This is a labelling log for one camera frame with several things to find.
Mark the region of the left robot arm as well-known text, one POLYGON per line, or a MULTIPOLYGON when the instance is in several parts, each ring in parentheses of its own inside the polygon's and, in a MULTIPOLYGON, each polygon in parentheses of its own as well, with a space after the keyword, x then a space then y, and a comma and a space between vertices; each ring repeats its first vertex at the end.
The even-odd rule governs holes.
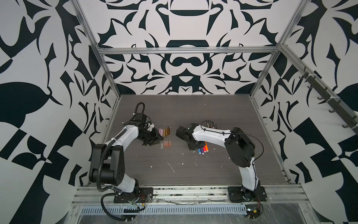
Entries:
POLYGON ((115 137, 92 149, 89 181, 97 190, 113 190, 123 193, 136 191, 136 180, 125 173, 125 150, 134 140, 141 140, 144 146, 159 144, 164 138, 154 127, 149 130, 135 125, 126 125, 115 137))

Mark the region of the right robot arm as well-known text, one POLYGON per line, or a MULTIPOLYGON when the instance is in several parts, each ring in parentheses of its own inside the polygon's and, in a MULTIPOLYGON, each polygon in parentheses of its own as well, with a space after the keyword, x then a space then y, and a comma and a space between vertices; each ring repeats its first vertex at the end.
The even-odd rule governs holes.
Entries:
POLYGON ((230 160, 239 167, 243 188, 254 192, 259 186, 255 145, 240 128, 219 130, 192 123, 189 127, 180 126, 176 136, 187 143, 189 150, 203 148, 207 143, 225 148, 230 160))

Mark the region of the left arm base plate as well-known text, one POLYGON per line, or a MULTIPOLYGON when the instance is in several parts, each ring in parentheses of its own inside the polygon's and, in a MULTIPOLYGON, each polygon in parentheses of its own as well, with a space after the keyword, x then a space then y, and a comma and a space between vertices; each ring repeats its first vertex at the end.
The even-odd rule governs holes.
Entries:
POLYGON ((120 193, 114 197, 114 203, 129 203, 130 201, 145 203, 153 196, 153 188, 135 187, 131 193, 120 193))

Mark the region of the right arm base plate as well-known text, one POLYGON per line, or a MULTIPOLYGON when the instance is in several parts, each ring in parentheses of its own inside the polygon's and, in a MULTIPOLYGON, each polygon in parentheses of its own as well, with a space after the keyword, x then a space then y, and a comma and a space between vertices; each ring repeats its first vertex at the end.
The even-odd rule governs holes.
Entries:
POLYGON ((267 201, 267 194, 265 188, 261 185, 258 185, 254 191, 248 190, 243 186, 228 187, 227 191, 229 200, 232 203, 267 201))

